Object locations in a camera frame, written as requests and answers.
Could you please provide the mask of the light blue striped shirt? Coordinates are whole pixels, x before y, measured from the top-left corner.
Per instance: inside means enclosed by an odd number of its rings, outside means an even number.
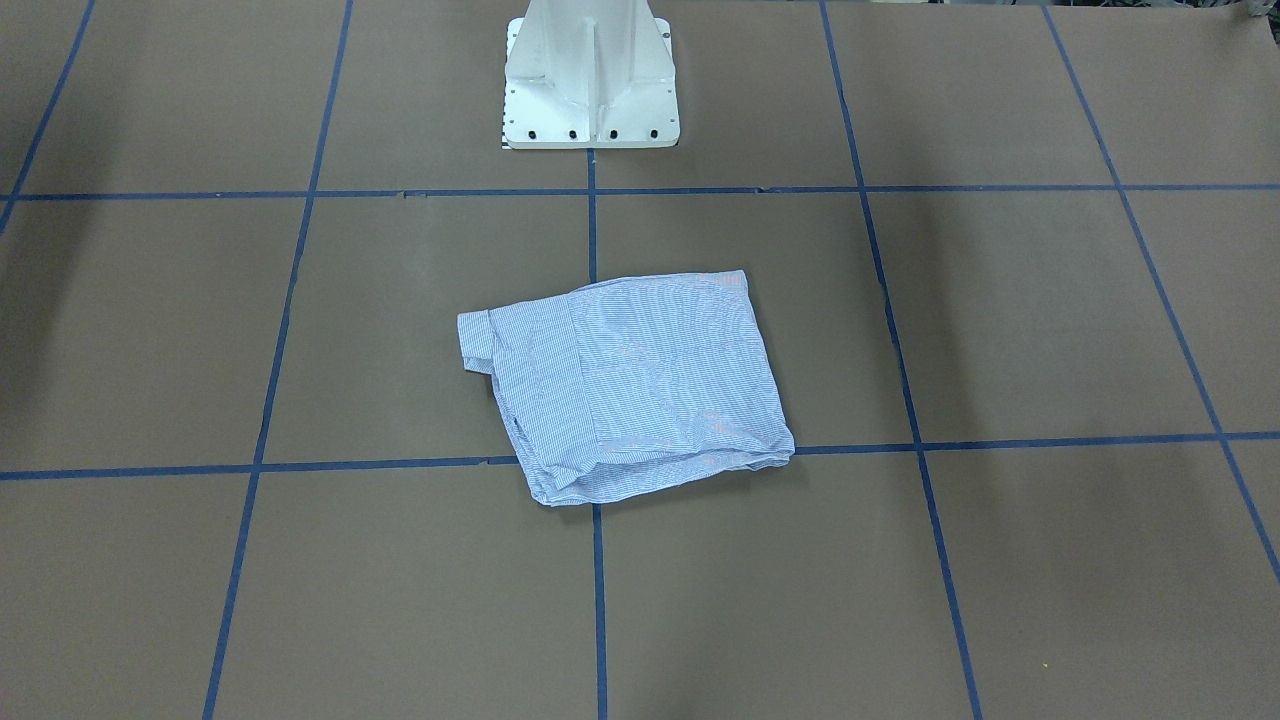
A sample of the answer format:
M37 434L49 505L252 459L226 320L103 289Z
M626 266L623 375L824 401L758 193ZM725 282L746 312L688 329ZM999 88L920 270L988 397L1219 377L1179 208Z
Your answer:
M532 498L613 503L795 452L745 272L623 277L462 313Z

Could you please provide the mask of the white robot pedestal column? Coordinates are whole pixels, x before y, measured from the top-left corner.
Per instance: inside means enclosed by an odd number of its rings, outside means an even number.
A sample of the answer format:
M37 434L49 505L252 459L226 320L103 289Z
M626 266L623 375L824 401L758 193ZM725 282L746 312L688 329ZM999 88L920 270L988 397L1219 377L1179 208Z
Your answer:
M511 150L678 143L672 28L646 1L531 1L506 27Z

